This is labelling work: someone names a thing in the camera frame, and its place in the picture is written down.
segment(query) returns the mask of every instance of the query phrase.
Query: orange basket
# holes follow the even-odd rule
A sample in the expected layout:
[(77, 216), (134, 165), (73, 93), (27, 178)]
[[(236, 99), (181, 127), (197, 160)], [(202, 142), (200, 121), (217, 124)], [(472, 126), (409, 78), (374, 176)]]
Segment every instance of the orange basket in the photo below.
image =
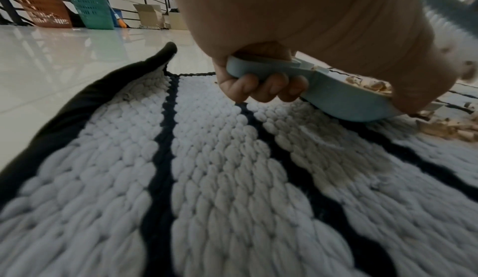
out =
[(70, 16), (62, 0), (18, 0), (39, 27), (71, 28)]

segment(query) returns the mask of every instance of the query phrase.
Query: light blue scoop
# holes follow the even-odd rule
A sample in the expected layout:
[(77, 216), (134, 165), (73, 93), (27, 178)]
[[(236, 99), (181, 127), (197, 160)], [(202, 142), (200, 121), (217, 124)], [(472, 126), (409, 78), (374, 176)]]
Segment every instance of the light blue scoop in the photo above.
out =
[[(370, 122), (402, 115), (391, 102), (391, 97), (362, 87), (353, 86), (341, 75), (329, 73), (326, 68), (311, 70), (314, 64), (294, 59), (291, 62), (253, 55), (236, 55), (228, 58), (226, 66), (230, 75), (240, 78), (252, 73), (264, 81), (273, 73), (288, 77), (302, 75), (309, 81), (309, 90), (302, 97), (325, 113), (351, 122)], [(424, 110), (437, 110), (442, 104), (431, 103)]]

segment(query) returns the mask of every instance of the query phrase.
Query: tile floor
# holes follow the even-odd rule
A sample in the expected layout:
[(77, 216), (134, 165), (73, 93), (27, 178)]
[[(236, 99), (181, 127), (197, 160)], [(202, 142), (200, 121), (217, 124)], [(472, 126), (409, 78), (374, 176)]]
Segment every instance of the tile floor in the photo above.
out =
[(178, 46), (173, 73), (213, 71), (188, 31), (0, 26), (0, 169), (76, 93), (108, 72)]

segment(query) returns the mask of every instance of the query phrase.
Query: laundry basket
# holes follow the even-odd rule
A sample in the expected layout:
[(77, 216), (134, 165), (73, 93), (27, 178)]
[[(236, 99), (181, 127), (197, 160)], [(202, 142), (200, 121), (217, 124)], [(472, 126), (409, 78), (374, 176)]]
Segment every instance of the laundry basket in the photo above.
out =
[(89, 29), (114, 29), (108, 0), (71, 0)]
[(62, 0), (18, 0), (39, 27), (71, 28), (72, 24)]

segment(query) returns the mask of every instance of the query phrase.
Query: green basket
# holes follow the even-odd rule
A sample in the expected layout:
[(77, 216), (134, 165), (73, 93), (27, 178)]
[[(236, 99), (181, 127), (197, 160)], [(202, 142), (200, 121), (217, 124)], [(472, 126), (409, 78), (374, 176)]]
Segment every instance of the green basket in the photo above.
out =
[(114, 29), (108, 0), (71, 0), (89, 29)]

